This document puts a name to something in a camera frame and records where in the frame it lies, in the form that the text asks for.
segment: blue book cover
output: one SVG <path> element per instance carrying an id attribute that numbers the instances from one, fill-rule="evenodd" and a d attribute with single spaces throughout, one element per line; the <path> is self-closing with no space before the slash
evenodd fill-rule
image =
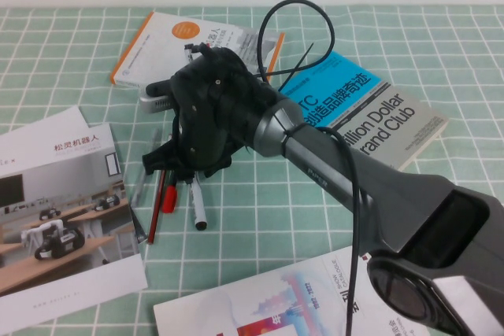
<path id="1" fill-rule="evenodd" d="M 332 127 L 350 146 L 399 170 L 448 122 L 336 52 L 294 76 L 282 93 L 301 106 L 307 124 Z"/>
<path id="2" fill-rule="evenodd" d="M 381 79 L 336 52 L 294 76 L 282 93 L 300 104 L 305 122 L 328 126 L 363 99 Z"/>

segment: red pen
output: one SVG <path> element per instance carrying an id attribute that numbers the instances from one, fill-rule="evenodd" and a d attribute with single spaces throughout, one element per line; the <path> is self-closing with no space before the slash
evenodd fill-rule
<path id="1" fill-rule="evenodd" d="M 158 226 L 159 210 L 161 209 L 161 199 L 163 197 L 163 189 L 165 188 L 166 171 L 161 171 L 159 175 L 159 183 L 157 184 L 156 201 L 154 203 L 154 210 L 152 212 L 152 220 L 150 221 L 149 238 L 147 244 L 154 243 L 154 236 L 156 235 L 156 227 Z"/>
<path id="2" fill-rule="evenodd" d="M 161 208 L 162 212 L 165 214 L 173 212 L 175 210 L 176 205 L 176 176 L 175 172 L 172 171 L 170 173 L 170 177 L 168 180 L 168 188 L 166 188 L 165 200 L 163 202 L 163 207 Z"/>

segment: black cable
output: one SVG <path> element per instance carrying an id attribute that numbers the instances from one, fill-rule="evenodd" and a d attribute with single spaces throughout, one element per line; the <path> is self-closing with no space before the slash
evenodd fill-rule
<path id="1" fill-rule="evenodd" d="M 294 69 L 292 70 L 292 72 L 289 74 L 289 76 L 285 79 L 285 81 L 282 83 L 282 85 L 280 87 L 278 87 L 278 91 L 279 92 L 281 92 L 285 88 L 285 86 L 287 86 L 287 83 L 289 83 L 289 80 L 291 80 L 291 77 L 295 74 L 296 70 L 299 68 L 299 66 L 301 65 L 301 63 L 303 62 L 303 60 L 308 55 L 309 51 L 312 50 L 312 47 L 313 47 L 313 42 L 309 46 L 309 48 L 306 49 L 305 53 L 302 55 L 301 59 L 299 60 L 299 62 L 297 63 L 297 65 L 294 67 Z"/>
<path id="2" fill-rule="evenodd" d="M 312 9 L 315 9 L 324 19 L 325 22 L 327 23 L 329 27 L 329 35 L 331 37 L 331 42 L 329 43 L 329 48 L 325 52 L 325 54 L 322 56 L 322 58 L 316 60 L 313 63 L 310 63 L 309 65 L 298 67 L 298 68 L 289 68 L 288 70 L 280 70 L 280 71 L 275 71 L 275 72 L 269 72 L 266 74 L 265 66 L 262 63 L 262 39 L 265 34 L 266 26 L 268 25 L 268 21 L 273 16 L 273 14 L 279 10 L 280 8 L 287 6 L 289 4 L 304 4 L 305 6 L 308 6 Z M 329 18 L 328 14 L 319 6 L 317 6 L 315 3 L 312 3 L 308 0 L 284 0 L 283 2 L 278 3 L 276 6 L 271 8 L 268 13 L 266 13 L 265 19 L 262 21 L 261 27 L 259 28 L 259 34 L 258 34 L 258 68 L 259 68 L 259 75 L 261 79 L 265 83 L 269 83 L 268 81 L 268 76 L 274 76 L 274 75 L 281 75 L 281 74 L 290 74 L 292 72 L 297 72 L 297 71 L 302 71 L 306 70 L 308 68 L 312 68 L 313 66 L 318 65 L 319 63 L 322 63 L 322 61 L 329 56 L 329 54 L 332 52 L 332 48 L 334 47 L 334 42 L 335 42 L 335 33 L 334 33 L 334 27 L 332 26 L 331 19 Z"/>
<path id="3" fill-rule="evenodd" d="M 361 233 L 360 225 L 360 213 L 361 213 L 361 201 L 359 198 L 359 182 L 357 176 L 357 169 L 355 168 L 354 157 L 352 157 L 352 152 L 350 147 L 345 142 L 345 139 L 340 133 L 331 129 L 330 127 L 318 127 L 317 128 L 324 133 L 330 134 L 336 138 L 339 147 L 348 163 L 348 169 L 350 173 L 350 181 L 352 182 L 352 196 L 353 196 L 353 213 L 354 213 L 354 232 L 352 235 L 352 257 L 350 262 L 350 283 L 348 286 L 348 298 L 346 300 L 346 336 L 350 336 L 352 333 L 352 320 L 354 316 L 354 298 L 355 298 L 355 284 L 357 280 L 357 265 L 359 259 L 359 241 Z"/>

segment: printed photo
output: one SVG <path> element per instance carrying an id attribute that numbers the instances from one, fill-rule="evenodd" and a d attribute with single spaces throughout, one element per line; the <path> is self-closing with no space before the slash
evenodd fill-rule
<path id="1" fill-rule="evenodd" d="M 0 178 L 0 297 L 137 253 L 113 147 Z"/>

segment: colorful graphic on paper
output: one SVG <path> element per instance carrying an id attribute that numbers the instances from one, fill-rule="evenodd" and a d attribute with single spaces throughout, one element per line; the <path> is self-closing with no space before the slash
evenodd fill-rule
<path id="1" fill-rule="evenodd" d="M 260 303 L 253 315 L 264 318 L 238 327 L 238 336 L 258 336 L 289 326 L 295 327 L 298 336 L 330 335 L 317 312 L 320 305 L 316 293 L 303 274 L 292 272 L 283 275 L 282 280 L 289 288 Z"/>

